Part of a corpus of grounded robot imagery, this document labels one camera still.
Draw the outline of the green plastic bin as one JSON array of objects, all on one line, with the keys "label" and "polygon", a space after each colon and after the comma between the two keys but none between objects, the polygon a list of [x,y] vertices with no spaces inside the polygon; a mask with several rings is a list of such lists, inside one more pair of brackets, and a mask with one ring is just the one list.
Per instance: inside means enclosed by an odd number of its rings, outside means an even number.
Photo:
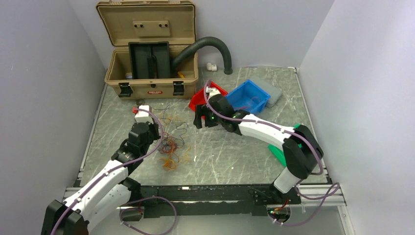
[{"label": "green plastic bin", "polygon": [[286,167],[286,159],[282,149],[277,148],[274,145],[268,145],[270,152],[276,157],[276,159],[282,164],[283,167]]}]

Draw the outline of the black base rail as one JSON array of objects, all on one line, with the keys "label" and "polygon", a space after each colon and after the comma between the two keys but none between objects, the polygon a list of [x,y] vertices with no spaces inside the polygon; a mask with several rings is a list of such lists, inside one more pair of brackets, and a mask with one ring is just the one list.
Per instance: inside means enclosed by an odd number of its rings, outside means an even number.
[{"label": "black base rail", "polygon": [[123,206],[141,209],[144,218],[159,218],[227,214],[266,216],[268,210],[300,203],[294,189],[281,193],[270,184],[227,184],[134,187]]}]

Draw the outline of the blue plastic bin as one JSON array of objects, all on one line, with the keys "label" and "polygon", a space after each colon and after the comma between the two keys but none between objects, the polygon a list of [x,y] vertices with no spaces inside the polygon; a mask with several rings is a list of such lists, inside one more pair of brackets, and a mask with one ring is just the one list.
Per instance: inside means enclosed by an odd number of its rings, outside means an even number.
[{"label": "blue plastic bin", "polygon": [[251,114],[261,113],[271,96],[248,79],[226,95],[235,110],[245,110]]}]

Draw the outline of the white pipe fitting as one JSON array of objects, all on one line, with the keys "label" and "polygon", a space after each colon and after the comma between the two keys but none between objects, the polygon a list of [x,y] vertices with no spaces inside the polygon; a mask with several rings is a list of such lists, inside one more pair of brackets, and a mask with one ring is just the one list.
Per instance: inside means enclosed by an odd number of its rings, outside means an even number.
[{"label": "white pipe fitting", "polygon": [[216,64],[212,64],[212,63],[207,63],[206,64],[206,69],[208,71],[217,71],[217,65]]}]

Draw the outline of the tan plastic toolbox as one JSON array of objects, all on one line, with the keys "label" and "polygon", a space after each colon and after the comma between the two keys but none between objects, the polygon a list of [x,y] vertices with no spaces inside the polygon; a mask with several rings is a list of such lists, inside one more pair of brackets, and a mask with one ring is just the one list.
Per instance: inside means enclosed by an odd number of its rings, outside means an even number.
[{"label": "tan plastic toolbox", "polygon": [[189,0],[108,0],[96,5],[115,47],[105,82],[122,100],[191,98],[198,81],[197,53],[172,64],[196,41]]}]

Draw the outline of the grey plastic case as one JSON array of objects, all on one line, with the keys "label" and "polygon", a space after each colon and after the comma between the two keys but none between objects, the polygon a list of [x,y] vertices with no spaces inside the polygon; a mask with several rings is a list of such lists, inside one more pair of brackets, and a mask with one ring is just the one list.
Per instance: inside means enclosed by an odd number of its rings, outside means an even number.
[{"label": "grey plastic case", "polygon": [[273,85],[272,82],[268,82],[264,78],[260,78],[255,75],[252,76],[250,80],[270,96],[266,103],[266,107],[273,108],[277,101],[281,98],[282,90],[278,86]]}]

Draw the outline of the red plastic bin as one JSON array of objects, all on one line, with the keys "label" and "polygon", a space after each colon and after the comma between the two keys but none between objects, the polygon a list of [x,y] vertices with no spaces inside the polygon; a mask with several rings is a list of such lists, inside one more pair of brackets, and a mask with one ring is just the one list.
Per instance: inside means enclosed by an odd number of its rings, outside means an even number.
[{"label": "red plastic bin", "polygon": [[[220,94],[222,94],[223,96],[226,96],[228,94],[228,92],[226,90],[224,90],[222,87],[220,87],[219,85],[217,85],[214,82],[210,83],[210,87],[212,88],[216,88]],[[191,98],[190,103],[188,105],[188,107],[192,110],[192,111],[196,111],[196,105],[203,105],[205,104],[205,100],[204,100],[204,95],[203,95],[203,89],[200,89],[199,91],[197,91],[195,93],[195,95]]]}]

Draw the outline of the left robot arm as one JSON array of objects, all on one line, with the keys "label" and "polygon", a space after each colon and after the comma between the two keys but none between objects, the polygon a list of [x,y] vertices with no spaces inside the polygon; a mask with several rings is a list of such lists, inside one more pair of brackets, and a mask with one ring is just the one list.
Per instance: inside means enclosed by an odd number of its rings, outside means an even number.
[{"label": "left robot arm", "polygon": [[160,139],[159,124],[137,122],[104,168],[78,192],[60,202],[52,201],[45,213],[43,235],[88,235],[116,207],[140,201],[140,183],[129,175],[150,154]]}]

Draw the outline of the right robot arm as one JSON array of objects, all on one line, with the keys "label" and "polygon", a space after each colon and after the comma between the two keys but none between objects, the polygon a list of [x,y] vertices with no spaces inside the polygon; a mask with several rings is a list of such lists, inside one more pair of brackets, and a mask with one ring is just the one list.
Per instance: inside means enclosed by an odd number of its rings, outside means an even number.
[{"label": "right robot arm", "polygon": [[206,103],[196,105],[193,124],[196,128],[221,125],[226,131],[240,136],[253,137],[275,146],[283,152],[286,166],[273,181],[270,198],[282,203],[295,185],[308,178],[316,166],[322,173],[323,150],[304,126],[281,126],[258,118],[245,110],[235,110],[221,94],[207,97]]}]

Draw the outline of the black toolbox tray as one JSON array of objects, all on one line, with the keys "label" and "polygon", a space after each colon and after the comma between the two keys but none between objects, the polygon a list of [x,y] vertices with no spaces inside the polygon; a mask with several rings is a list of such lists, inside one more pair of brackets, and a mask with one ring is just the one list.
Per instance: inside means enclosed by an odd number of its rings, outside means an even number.
[{"label": "black toolbox tray", "polygon": [[133,79],[170,78],[169,42],[130,42],[128,49]]}]

